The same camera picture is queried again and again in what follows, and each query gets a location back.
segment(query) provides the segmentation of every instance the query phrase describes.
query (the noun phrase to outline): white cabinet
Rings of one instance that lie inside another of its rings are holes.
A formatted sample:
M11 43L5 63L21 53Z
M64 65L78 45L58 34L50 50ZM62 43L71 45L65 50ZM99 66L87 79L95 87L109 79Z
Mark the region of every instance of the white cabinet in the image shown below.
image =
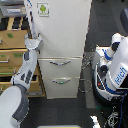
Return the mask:
M77 97L91 1L31 0L30 7L24 0L32 33L30 10L33 14L35 32L43 37L39 46L38 61L47 98ZM62 78L70 78L73 82L68 81L63 84L65 86L59 86L49 81Z

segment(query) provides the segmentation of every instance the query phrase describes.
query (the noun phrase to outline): floor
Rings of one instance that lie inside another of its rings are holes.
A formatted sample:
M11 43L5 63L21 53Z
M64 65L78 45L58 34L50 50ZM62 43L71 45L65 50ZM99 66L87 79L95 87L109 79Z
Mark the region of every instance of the floor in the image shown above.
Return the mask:
M87 34L85 53L92 53L95 44L99 46L109 46L114 33L125 33L121 22L120 12L127 8L128 1L124 0L93 0L89 21L89 31ZM86 68L86 61L81 71L81 78L90 80L90 68ZM88 90L89 82L80 80L81 90ZM82 93L79 90L77 99L54 99L29 98L30 110L28 116L21 124L21 128L36 128L44 125L79 125L83 128L92 128L91 115L98 117L101 128L106 119L98 108L97 101L93 96L93 91Z

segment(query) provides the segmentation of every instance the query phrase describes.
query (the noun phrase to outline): robot body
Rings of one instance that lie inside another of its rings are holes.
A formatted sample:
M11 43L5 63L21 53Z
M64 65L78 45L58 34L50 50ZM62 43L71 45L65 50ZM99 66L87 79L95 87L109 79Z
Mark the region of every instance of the robot body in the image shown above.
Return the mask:
M128 38L114 34L110 47L97 47L93 59L94 93L104 103L116 104L128 86Z

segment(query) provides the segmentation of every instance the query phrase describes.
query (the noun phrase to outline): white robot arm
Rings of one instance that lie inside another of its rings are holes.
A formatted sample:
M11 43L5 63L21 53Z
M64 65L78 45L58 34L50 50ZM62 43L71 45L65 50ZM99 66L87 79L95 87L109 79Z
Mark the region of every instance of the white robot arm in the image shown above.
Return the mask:
M29 39L27 35L25 36L28 51L23 55L23 64L11 79L13 86L6 89L0 96L0 128L20 128L20 123L28 113L29 102L26 91L30 87L36 68L36 50L41 41L40 35L38 39Z
M128 37L114 34L110 47L97 47L93 59L94 93L106 103L118 103L128 89Z

